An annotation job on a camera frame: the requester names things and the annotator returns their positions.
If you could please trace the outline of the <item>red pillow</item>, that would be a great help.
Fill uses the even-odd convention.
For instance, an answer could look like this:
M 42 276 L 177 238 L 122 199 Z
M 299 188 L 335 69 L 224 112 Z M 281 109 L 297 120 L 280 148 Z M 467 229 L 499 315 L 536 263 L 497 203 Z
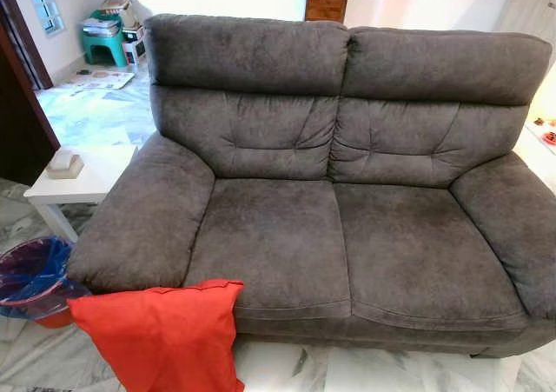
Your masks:
M 245 285 L 212 278 L 68 301 L 127 392 L 243 392 L 235 371 L 233 308 Z

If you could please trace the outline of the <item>grey fabric sofa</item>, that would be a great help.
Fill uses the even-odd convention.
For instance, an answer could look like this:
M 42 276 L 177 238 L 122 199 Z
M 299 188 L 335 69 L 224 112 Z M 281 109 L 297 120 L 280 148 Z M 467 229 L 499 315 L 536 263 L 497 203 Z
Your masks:
M 159 14 L 156 131 L 76 242 L 96 294 L 245 284 L 240 334 L 500 359 L 556 336 L 536 36 Z

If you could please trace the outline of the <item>printed floor mat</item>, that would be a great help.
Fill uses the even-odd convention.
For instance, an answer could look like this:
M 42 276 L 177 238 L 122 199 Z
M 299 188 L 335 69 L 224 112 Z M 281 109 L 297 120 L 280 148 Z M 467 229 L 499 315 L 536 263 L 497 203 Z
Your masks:
M 131 71 L 79 70 L 60 82 L 58 87 L 68 87 L 68 89 L 119 90 L 123 89 L 135 75 Z

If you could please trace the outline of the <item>white low table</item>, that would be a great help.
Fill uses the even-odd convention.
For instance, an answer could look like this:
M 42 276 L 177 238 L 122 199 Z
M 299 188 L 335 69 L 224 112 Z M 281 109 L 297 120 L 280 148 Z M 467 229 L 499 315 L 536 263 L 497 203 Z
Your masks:
M 527 119 L 513 153 L 516 153 L 526 163 L 528 168 L 556 194 L 556 153 L 552 145 L 545 142 L 544 127 L 533 124 Z

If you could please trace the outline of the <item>white cabinet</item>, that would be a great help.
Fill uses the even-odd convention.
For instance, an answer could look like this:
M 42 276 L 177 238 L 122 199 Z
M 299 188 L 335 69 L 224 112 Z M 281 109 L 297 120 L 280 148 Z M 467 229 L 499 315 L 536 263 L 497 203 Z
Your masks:
M 506 0 L 495 24 L 496 33 L 523 33 L 551 45 L 549 69 L 556 59 L 556 0 Z

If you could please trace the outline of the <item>brown wooden cabinet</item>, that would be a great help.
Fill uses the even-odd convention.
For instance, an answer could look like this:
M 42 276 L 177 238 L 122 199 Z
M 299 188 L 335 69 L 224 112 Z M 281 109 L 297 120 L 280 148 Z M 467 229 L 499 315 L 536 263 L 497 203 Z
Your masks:
M 306 0 L 303 20 L 344 23 L 348 0 Z

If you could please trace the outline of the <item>stack of small boxes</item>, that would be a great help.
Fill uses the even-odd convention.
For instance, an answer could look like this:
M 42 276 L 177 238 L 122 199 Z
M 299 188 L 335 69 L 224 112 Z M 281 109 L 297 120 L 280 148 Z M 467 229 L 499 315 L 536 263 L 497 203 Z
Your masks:
M 138 65 L 146 56 L 144 35 L 146 30 L 134 11 L 132 0 L 103 0 L 100 14 L 110 20 L 116 20 L 123 34 L 124 57 L 128 65 Z

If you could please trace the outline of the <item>white side table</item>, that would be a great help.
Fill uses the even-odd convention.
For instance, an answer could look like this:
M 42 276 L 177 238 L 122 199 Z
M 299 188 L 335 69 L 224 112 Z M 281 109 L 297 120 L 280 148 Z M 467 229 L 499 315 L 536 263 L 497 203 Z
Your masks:
M 84 167 L 76 180 L 50 180 L 44 173 L 23 193 L 38 210 L 48 228 L 56 236 L 71 242 L 78 233 L 61 213 L 60 206 L 71 203 L 99 203 L 126 169 L 136 152 L 135 145 L 68 146 L 84 160 Z

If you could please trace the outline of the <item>green plastic stool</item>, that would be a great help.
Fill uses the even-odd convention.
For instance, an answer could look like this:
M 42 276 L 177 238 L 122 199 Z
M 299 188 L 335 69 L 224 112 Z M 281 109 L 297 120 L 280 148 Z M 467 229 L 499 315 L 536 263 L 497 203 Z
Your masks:
M 94 10 L 91 11 L 89 17 L 106 16 L 101 15 L 99 10 Z M 128 63 L 126 55 L 124 55 L 123 43 L 123 34 L 114 37 L 95 37 L 86 36 L 81 30 L 81 46 L 83 47 L 84 58 L 86 58 L 87 63 L 95 63 L 96 50 L 103 48 L 103 50 L 106 50 L 111 55 L 116 67 L 127 67 Z

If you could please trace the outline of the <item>stack of papers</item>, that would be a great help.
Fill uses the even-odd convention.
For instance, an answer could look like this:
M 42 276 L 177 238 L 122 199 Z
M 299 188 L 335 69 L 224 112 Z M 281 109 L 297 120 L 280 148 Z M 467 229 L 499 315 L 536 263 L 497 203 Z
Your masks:
M 122 34 L 122 22 L 116 16 L 91 16 L 83 20 L 81 30 L 86 36 L 114 37 Z

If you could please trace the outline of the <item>beige tissue box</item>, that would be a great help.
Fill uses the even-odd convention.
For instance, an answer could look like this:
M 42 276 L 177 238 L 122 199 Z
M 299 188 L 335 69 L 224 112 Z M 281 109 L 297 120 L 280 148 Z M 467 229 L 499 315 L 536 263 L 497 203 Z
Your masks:
M 61 147 L 53 154 L 43 173 L 50 180 L 76 180 L 84 165 L 83 158 L 74 149 Z

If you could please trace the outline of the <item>red bin with blue bag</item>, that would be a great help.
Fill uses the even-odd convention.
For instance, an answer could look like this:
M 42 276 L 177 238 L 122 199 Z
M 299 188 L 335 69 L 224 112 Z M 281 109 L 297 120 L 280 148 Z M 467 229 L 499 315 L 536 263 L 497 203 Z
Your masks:
M 73 322 L 68 300 L 89 290 L 68 278 L 71 241 L 32 238 L 0 254 L 0 316 L 60 329 Z

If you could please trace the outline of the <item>dark wooden door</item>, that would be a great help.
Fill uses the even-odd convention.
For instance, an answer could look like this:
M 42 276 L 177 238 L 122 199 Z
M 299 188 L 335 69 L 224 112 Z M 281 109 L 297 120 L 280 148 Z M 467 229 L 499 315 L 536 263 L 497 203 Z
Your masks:
M 51 84 L 17 0 L 0 0 L 0 178 L 30 186 L 59 150 L 35 95 Z

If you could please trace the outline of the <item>louvred glass window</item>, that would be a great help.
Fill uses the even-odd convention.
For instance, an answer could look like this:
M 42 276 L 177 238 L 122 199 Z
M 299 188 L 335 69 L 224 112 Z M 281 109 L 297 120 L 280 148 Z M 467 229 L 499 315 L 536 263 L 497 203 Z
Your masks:
M 33 8 L 43 24 L 44 33 L 52 36 L 64 30 L 64 22 L 56 0 L 31 0 Z

